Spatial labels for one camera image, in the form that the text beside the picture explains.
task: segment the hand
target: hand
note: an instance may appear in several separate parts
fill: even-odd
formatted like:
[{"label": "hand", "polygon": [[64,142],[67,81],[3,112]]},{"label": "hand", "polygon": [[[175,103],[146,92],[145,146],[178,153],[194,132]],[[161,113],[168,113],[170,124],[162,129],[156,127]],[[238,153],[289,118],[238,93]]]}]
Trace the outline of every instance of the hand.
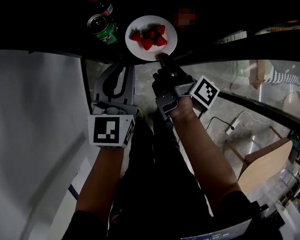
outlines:
[{"label": "hand", "polygon": [[196,117],[190,97],[181,97],[178,100],[178,106],[170,112],[170,116],[174,121],[190,120]]}]

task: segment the chair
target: chair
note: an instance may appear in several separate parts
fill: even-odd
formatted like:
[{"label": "chair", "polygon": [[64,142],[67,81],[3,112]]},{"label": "chair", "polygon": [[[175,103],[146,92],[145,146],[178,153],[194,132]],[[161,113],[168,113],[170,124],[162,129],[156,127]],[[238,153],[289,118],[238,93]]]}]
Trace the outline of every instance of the chair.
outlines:
[{"label": "chair", "polygon": [[280,140],[245,157],[229,141],[225,142],[243,163],[238,183],[245,194],[277,174],[285,165],[292,149],[291,140],[282,138],[272,126],[270,128]]}]

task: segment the black pants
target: black pants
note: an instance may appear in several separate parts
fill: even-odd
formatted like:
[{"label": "black pants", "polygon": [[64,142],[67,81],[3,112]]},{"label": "black pants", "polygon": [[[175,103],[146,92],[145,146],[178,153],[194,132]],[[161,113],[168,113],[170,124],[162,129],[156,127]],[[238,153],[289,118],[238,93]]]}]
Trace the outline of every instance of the black pants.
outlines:
[{"label": "black pants", "polygon": [[109,238],[139,234],[169,239],[202,234],[210,215],[205,196],[189,171],[171,122],[154,119],[154,134],[136,121],[129,166],[110,214]]}]

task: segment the plate of strawberries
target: plate of strawberries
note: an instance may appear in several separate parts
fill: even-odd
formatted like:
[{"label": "plate of strawberries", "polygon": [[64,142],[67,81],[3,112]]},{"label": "plate of strawberries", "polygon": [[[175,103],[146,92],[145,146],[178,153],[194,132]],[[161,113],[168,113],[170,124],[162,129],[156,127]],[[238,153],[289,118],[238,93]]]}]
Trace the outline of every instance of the plate of strawberries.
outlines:
[{"label": "plate of strawberries", "polygon": [[157,55],[161,53],[170,55],[177,41],[172,24],[154,15],[135,19],[125,32],[125,43],[130,52],[145,61],[157,61]]}]

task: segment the dark bottle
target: dark bottle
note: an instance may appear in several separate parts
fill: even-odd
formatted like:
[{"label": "dark bottle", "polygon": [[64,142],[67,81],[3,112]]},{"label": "dark bottle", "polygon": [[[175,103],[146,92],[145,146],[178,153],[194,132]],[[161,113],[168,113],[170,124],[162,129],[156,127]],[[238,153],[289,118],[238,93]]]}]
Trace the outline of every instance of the dark bottle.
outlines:
[{"label": "dark bottle", "polygon": [[95,10],[96,14],[102,14],[103,16],[109,16],[112,11],[113,7],[110,3],[110,0],[88,0]]}]

